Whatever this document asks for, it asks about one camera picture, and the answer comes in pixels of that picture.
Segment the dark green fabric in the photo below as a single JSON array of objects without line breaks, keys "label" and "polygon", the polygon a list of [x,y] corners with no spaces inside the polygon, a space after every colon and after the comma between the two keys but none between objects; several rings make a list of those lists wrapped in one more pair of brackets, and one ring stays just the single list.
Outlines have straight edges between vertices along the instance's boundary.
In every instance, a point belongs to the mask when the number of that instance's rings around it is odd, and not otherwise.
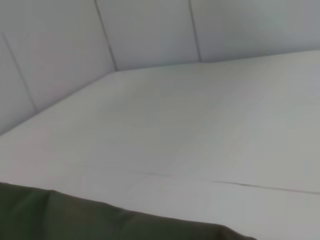
[{"label": "dark green fabric", "polygon": [[0,183],[1,240],[253,240],[231,229]]}]

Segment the fabric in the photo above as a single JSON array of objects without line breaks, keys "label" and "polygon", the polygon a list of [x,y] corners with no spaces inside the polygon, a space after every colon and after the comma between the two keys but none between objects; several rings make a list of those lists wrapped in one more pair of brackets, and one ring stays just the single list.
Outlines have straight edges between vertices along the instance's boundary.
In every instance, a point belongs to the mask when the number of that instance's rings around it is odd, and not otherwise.
[{"label": "fabric", "polygon": [[52,190],[0,183],[2,240],[254,240],[216,224],[124,210]]}]

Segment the white surface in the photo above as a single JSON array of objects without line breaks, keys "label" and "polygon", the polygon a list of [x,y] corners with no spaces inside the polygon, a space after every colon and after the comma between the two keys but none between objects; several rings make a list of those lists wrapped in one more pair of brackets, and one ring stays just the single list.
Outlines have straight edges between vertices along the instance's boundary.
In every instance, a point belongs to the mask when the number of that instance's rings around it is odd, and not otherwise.
[{"label": "white surface", "polygon": [[204,61],[320,50],[319,0],[191,0]]},{"label": "white surface", "polygon": [[39,110],[114,71],[93,0],[27,0],[25,11],[24,32],[6,36]]},{"label": "white surface", "polygon": [[197,62],[186,0],[98,0],[119,70]]},{"label": "white surface", "polygon": [[0,34],[0,134],[34,114],[18,69]]},{"label": "white surface", "polygon": [[3,135],[0,181],[318,239],[319,65],[313,51],[112,73]]}]

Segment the green cloth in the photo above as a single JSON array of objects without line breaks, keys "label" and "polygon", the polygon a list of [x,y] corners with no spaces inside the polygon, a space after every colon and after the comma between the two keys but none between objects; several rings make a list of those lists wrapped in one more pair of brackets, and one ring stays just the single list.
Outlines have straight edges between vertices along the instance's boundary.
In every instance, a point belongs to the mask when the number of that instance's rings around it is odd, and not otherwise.
[{"label": "green cloth", "polygon": [[215,224],[0,183],[1,240],[253,240]]}]

